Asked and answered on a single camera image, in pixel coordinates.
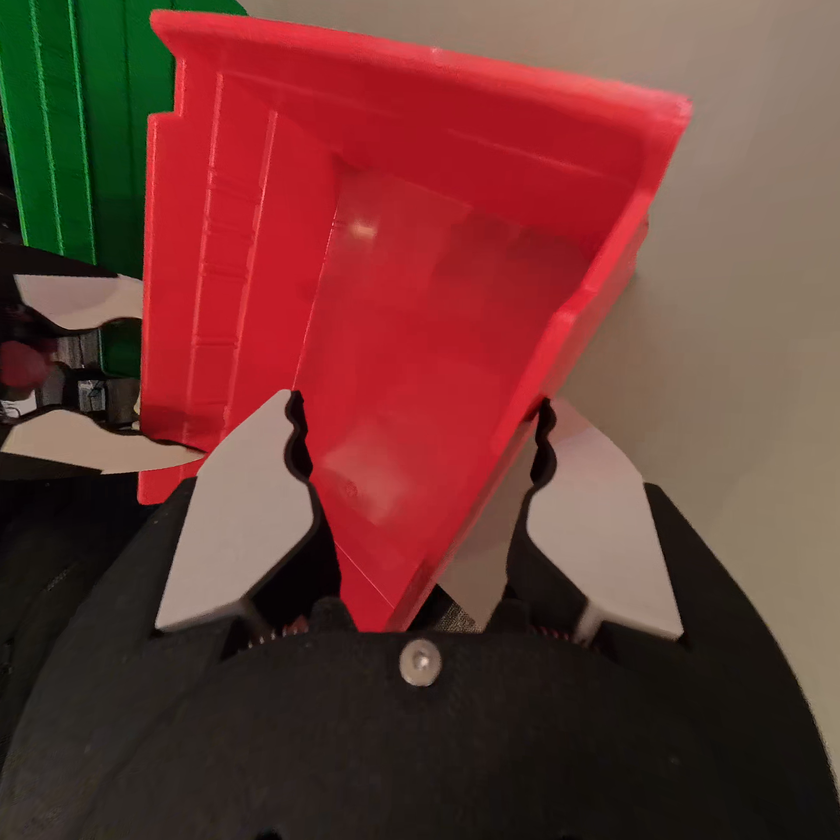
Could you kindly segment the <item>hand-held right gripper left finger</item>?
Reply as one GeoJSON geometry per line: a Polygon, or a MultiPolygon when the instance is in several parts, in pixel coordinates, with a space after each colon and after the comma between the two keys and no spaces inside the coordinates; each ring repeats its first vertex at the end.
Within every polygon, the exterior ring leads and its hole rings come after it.
{"type": "Polygon", "coordinates": [[[310,481],[299,391],[281,390],[218,444],[195,477],[154,627],[234,618],[267,639],[323,596],[323,508],[310,481]]]}

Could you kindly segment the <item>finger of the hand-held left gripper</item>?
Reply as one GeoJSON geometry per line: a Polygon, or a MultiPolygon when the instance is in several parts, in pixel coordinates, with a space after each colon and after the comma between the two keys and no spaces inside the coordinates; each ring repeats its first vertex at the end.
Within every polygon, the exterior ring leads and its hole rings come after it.
{"type": "Polygon", "coordinates": [[[143,282],[125,275],[15,274],[14,288],[14,339],[89,332],[143,317],[143,282]]]}
{"type": "Polygon", "coordinates": [[[114,432],[89,416],[51,407],[2,424],[3,476],[117,475],[186,466],[200,449],[114,432]]]}

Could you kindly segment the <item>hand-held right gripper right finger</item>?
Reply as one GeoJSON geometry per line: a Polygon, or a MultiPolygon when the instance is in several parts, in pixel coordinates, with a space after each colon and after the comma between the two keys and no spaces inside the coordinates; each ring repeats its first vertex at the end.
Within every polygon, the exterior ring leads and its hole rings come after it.
{"type": "Polygon", "coordinates": [[[544,399],[507,552],[507,596],[529,630],[581,646],[606,623],[668,642],[684,633],[644,480],[563,399],[544,399]]]}

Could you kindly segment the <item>green plastic storage bin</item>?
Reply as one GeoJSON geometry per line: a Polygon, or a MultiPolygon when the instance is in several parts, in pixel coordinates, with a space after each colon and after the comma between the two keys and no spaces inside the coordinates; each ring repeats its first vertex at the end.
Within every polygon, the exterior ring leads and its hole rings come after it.
{"type": "Polygon", "coordinates": [[[247,15],[233,1],[2,1],[2,234],[141,279],[146,137],[173,108],[156,9],[247,15]]]}

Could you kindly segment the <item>red plastic storage bin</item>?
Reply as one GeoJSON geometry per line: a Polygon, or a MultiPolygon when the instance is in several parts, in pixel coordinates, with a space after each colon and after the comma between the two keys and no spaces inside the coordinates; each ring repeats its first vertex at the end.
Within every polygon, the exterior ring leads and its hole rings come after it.
{"type": "Polygon", "coordinates": [[[154,10],[141,430],[211,452],[301,392],[364,631],[405,629],[633,275],[692,104],[154,10]]]}

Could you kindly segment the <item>black zippered bag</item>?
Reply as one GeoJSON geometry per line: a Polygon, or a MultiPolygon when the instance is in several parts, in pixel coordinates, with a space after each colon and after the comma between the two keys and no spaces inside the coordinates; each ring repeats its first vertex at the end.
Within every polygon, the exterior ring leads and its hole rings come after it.
{"type": "Polygon", "coordinates": [[[36,600],[78,574],[95,581],[142,529],[136,473],[2,481],[2,675],[36,600]]]}

